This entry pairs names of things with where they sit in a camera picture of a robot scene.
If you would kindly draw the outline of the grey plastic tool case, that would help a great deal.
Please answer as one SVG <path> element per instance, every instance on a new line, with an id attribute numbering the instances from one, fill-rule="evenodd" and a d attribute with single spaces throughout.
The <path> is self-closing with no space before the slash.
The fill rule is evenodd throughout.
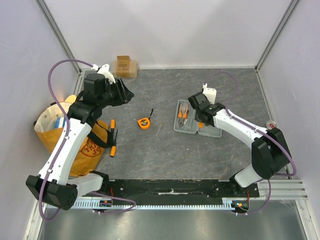
<path id="1" fill-rule="evenodd" d="M 178 125 L 178 111 L 180 103 L 188 103 L 188 115 L 187 123 L 183 127 Z M 222 136 L 222 130 L 213 126 L 205 126 L 203 124 L 202 128 L 199 128 L 199 122 L 195 120 L 196 111 L 191 107 L 187 100 L 180 99 L 176 106 L 176 117 L 174 120 L 173 130 L 177 133 L 183 134 L 199 134 L 200 136 L 220 138 Z"/>

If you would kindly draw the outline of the orange pliers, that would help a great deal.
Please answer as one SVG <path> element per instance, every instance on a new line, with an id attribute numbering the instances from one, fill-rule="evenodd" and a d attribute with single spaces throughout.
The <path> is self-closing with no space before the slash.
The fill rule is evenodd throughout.
<path id="1" fill-rule="evenodd" d="M 179 104 L 178 114 L 177 114 L 178 126 L 180 128 L 182 128 L 187 123 L 187 121 L 188 121 L 188 112 L 189 112 L 188 103 L 181 102 Z"/>

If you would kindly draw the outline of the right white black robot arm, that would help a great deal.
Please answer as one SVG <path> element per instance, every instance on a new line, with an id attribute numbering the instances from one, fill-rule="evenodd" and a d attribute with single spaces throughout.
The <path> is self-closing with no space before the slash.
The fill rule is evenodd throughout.
<path id="1" fill-rule="evenodd" d="M 292 157 L 280 129 L 254 125 L 232 113 L 225 105 L 214 103 L 214 91 L 204 84 L 202 90 L 190 96 L 188 101 L 195 110 L 196 121 L 229 133 L 251 150 L 251 164 L 229 179 L 230 193 L 240 197 L 248 186 L 277 175 Z"/>

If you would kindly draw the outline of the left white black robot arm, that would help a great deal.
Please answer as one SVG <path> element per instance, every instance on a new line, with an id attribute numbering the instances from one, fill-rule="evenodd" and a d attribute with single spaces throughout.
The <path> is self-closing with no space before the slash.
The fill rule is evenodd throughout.
<path id="1" fill-rule="evenodd" d="M 60 210 L 69 210 L 79 197 L 91 192 L 103 197 L 110 192 L 109 177 L 104 173 L 92 171 L 74 179 L 69 179 L 69 173 L 102 110 L 107 106 L 127 104 L 134 94 L 121 78 L 113 76 L 109 64 L 90 67 L 93 73 L 85 77 L 83 91 L 68 111 L 62 111 L 66 125 L 52 154 L 37 175 L 29 175 L 26 179 L 25 184 L 38 200 L 39 207 L 45 203 Z"/>

